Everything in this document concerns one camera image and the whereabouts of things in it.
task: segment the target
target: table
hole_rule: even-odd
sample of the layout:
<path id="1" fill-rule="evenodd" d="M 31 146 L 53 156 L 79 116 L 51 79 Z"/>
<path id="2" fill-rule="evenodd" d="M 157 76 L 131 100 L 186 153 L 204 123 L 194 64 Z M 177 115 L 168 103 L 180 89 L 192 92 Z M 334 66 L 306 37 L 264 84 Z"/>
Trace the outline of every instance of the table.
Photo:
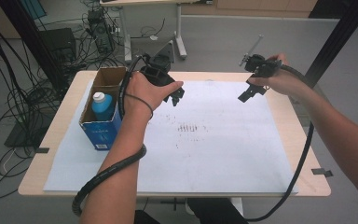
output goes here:
<path id="1" fill-rule="evenodd" d="M 126 63 L 130 63 L 132 60 L 131 56 L 131 37 L 127 32 L 126 26 L 126 16 L 124 13 L 124 6 L 139 6 L 139 5 L 149 5 L 149 4 L 176 4 L 176 31 L 174 32 L 176 45 L 178 46 L 179 54 L 184 59 L 187 56 L 185 45 L 183 44 L 181 36 L 181 14 L 182 8 L 181 3 L 192 3 L 197 0 L 116 0 L 111 2 L 102 2 L 102 7 L 117 7 L 120 21 L 121 29 L 124 37 L 124 58 Z"/>
<path id="2" fill-rule="evenodd" d="M 19 193 L 28 196 L 41 195 L 76 195 L 76 192 L 43 191 L 43 187 L 48 178 L 55 153 L 59 147 L 63 136 L 71 122 L 71 118 L 76 111 L 88 83 L 96 76 L 96 71 L 81 71 L 76 77 L 62 101 L 54 120 L 52 121 L 45 138 L 40 147 L 48 147 L 48 153 L 37 153 L 23 178 Z M 250 73 L 204 73 L 204 72 L 170 72 L 176 80 L 216 80 L 216 81 L 239 81 L 244 82 Z M 272 116 L 276 121 L 276 126 L 289 163 L 293 170 L 296 169 L 301 155 L 301 149 L 306 141 L 306 135 L 301 127 L 296 113 L 291 106 L 287 96 L 280 95 L 275 91 L 266 93 L 268 105 Z M 312 149 L 306 159 L 303 170 L 297 180 L 298 196 L 328 196 L 331 189 L 324 175 L 314 175 L 311 169 L 320 168 Z M 237 197 L 239 195 L 225 195 L 226 197 Z"/>

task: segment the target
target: white bottle cap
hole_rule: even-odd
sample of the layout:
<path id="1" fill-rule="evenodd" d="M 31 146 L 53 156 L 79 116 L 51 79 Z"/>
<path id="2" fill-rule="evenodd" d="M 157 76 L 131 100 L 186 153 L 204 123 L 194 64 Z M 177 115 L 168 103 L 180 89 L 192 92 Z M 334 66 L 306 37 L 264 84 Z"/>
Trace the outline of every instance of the white bottle cap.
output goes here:
<path id="1" fill-rule="evenodd" d="M 97 91 L 94 93 L 94 95 L 92 96 L 92 99 L 94 99 L 94 101 L 96 103 L 102 103 L 104 101 L 104 94 L 103 92 Z"/>

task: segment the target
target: blue bottle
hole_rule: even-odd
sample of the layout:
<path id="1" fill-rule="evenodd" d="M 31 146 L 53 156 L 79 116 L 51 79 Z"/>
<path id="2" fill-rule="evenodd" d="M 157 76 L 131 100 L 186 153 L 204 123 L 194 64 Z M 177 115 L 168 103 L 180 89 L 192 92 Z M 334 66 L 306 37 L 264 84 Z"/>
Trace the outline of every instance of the blue bottle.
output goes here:
<path id="1" fill-rule="evenodd" d="M 92 102 L 92 111 L 98 121 L 112 120 L 113 114 L 115 113 L 115 105 L 113 104 L 113 98 L 109 94 L 103 92 L 95 92 L 92 96 L 94 100 Z"/>

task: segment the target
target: blue box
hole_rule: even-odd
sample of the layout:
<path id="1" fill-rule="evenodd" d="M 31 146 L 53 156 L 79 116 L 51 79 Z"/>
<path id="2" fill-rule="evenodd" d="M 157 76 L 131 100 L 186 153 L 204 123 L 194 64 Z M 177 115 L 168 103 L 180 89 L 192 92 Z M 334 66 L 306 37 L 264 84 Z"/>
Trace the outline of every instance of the blue box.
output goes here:
<path id="1" fill-rule="evenodd" d="M 119 83 L 125 73 L 125 67 L 100 68 L 89 90 L 89 97 L 80 116 L 79 124 L 97 150 L 109 150 L 116 139 L 121 125 L 117 106 Z M 97 121 L 91 108 L 92 96 L 96 91 L 112 95 L 116 106 L 111 120 Z"/>

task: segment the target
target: white tabletop sheet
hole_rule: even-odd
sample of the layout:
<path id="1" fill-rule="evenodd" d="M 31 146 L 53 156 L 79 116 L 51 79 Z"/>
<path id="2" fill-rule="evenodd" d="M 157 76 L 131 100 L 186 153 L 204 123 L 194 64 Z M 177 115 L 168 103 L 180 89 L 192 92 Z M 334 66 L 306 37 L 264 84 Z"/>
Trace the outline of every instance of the white tabletop sheet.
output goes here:
<path id="1" fill-rule="evenodd" d="M 58 148 L 46 191 L 80 190 L 107 154 L 93 148 L 78 124 L 90 85 Z M 244 82 L 187 81 L 177 106 L 171 98 L 162 103 L 146 129 L 138 193 L 285 192 L 293 172 L 269 105 L 259 94 L 246 103 L 238 100 L 247 87 Z"/>

